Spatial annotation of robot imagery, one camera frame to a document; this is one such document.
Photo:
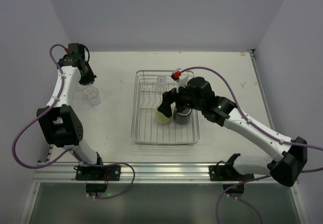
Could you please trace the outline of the clear faceted glass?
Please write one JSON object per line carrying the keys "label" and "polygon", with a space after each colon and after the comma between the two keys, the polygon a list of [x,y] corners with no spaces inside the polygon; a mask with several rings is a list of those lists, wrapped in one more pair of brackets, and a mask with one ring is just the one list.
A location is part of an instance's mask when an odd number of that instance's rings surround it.
{"label": "clear faceted glass", "polygon": [[94,100],[98,97],[98,89],[93,84],[78,85],[77,91],[81,93],[85,100]]}
{"label": "clear faceted glass", "polygon": [[93,85],[84,85],[81,90],[83,99],[92,107],[97,107],[101,103],[98,89]]}

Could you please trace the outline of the yellow-green ceramic mug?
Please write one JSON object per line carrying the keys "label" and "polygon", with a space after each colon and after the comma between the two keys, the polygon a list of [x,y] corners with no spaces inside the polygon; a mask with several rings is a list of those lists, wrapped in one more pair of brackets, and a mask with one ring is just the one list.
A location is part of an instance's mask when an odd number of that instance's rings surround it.
{"label": "yellow-green ceramic mug", "polygon": [[158,105],[155,108],[155,120],[157,123],[161,125],[166,125],[169,124],[171,121],[171,117],[167,118],[164,114],[162,114],[159,110],[158,107],[161,105],[162,101],[158,103]]}

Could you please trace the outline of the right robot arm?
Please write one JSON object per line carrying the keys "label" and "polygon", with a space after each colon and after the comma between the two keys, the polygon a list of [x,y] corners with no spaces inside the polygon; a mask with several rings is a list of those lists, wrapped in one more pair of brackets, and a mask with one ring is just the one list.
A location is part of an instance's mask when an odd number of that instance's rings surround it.
{"label": "right robot arm", "polygon": [[192,78],[185,86],[164,92],[157,111],[170,118],[172,104],[178,113],[186,109],[200,111],[208,121],[238,133],[267,154],[250,157],[235,153],[226,162],[228,173],[271,176],[278,183],[292,187],[307,163],[305,139],[282,135],[247,116],[233,101],[215,95],[203,77]]}

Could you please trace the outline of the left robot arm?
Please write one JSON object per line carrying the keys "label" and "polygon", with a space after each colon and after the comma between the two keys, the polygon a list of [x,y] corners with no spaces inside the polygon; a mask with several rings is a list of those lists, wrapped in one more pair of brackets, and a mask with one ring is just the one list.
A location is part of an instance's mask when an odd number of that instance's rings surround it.
{"label": "left robot arm", "polygon": [[84,130],[72,108],[77,85],[94,82],[95,76],[85,56],[68,53],[58,62],[58,78],[45,108],[36,116],[48,144],[69,151],[83,167],[101,164],[99,154],[83,139]]}

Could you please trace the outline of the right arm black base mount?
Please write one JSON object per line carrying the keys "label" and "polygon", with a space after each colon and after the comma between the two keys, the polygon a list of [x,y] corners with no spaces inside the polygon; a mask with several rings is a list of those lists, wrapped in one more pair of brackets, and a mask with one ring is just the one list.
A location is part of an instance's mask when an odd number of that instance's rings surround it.
{"label": "right arm black base mount", "polygon": [[208,167],[210,181],[246,181],[254,178],[253,174],[242,175],[238,173],[233,164],[240,156],[240,153],[234,153],[226,162],[220,160],[216,165]]}

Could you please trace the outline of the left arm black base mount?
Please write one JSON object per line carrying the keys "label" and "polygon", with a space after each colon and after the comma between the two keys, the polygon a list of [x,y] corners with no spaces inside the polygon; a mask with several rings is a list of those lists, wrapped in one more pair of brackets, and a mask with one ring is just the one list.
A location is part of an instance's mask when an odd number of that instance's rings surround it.
{"label": "left arm black base mount", "polygon": [[108,167],[75,166],[77,181],[119,181],[121,166]]}

